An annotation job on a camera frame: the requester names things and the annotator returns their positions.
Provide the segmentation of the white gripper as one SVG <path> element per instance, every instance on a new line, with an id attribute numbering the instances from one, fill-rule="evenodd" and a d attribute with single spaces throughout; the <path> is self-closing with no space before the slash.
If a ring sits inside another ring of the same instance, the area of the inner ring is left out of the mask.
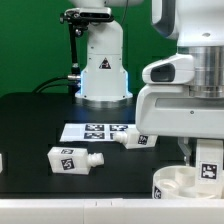
<path id="1" fill-rule="evenodd" d="M 136 127 L 142 134 L 174 136 L 190 165 L 189 139 L 224 139 L 224 99 L 188 95 L 183 85 L 145 85 L 136 103 Z"/>

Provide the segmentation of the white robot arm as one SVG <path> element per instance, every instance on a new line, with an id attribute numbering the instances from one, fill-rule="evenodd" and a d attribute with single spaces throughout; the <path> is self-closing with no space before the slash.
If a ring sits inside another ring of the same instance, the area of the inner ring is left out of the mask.
<path id="1" fill-rule="evenodd" d="M 224 161 L 224 0 L 149 0 L 157 36 L 142 34 L 137 54 L 145 86 L 136 101 L 142 134 L 194 138 L 201 163 Z"/>

